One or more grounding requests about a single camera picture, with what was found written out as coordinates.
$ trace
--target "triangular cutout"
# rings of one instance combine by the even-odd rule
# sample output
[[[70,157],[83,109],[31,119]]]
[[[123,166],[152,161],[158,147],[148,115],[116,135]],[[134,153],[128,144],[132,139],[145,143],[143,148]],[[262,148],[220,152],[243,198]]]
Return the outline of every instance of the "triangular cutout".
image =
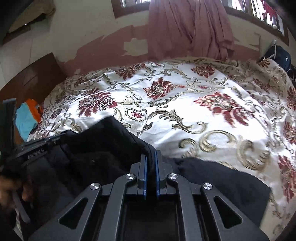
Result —
[[[219,197],[214,197],[223,225],[229,229],[242,223],[242,219]]]
[[[83,210],[87,204],[88,199],[83,198],[72,209],[70,209],[64,216],[59,219],[59,223],[70,229],[76,229],[81,218]]]

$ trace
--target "window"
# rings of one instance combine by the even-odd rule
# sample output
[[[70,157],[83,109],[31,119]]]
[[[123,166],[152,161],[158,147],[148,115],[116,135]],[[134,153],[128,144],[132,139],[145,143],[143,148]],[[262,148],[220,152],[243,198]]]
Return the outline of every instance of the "window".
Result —
[[[149,9],[151,0],[111,0],[115,18]],[[288,28],[268,0],[221,0],[229,15],[265,29],[289,45]]]

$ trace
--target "curtain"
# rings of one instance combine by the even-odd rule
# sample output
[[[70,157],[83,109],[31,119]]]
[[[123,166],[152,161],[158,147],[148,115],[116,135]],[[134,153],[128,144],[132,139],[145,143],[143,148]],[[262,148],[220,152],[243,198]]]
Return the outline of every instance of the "curtain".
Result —
[[[147,41],[153,61],[185,56],[224,59],[234,47],[220,0],[151,0]]]

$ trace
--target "wall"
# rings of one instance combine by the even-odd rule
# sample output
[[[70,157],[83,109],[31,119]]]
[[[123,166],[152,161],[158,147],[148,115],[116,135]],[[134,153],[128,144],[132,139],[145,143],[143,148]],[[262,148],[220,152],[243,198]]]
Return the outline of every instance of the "wall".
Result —
[[[148,11],[114,18],[110,0],[55,0],[56,12],[0,48],[0,88],[40,57],[53,52],[68,76],[147,59]],[[229,16],[236,38],[235,59],[258,59],[274,36],[240,18]],[[278,40],[296,65],[296,41]]]

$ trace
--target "hand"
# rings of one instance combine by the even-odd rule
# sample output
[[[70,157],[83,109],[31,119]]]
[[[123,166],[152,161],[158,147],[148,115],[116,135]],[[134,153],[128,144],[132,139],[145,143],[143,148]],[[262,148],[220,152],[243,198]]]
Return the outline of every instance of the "hand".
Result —
[[[0,176],[0,204],[3,208],[15,208],[11,191],[16,191],[21,187],[23,187],[22,199],[26,202],[32,201],[33,189],[29,180],[23,183],[21,180],[12,180],[5,176]]]

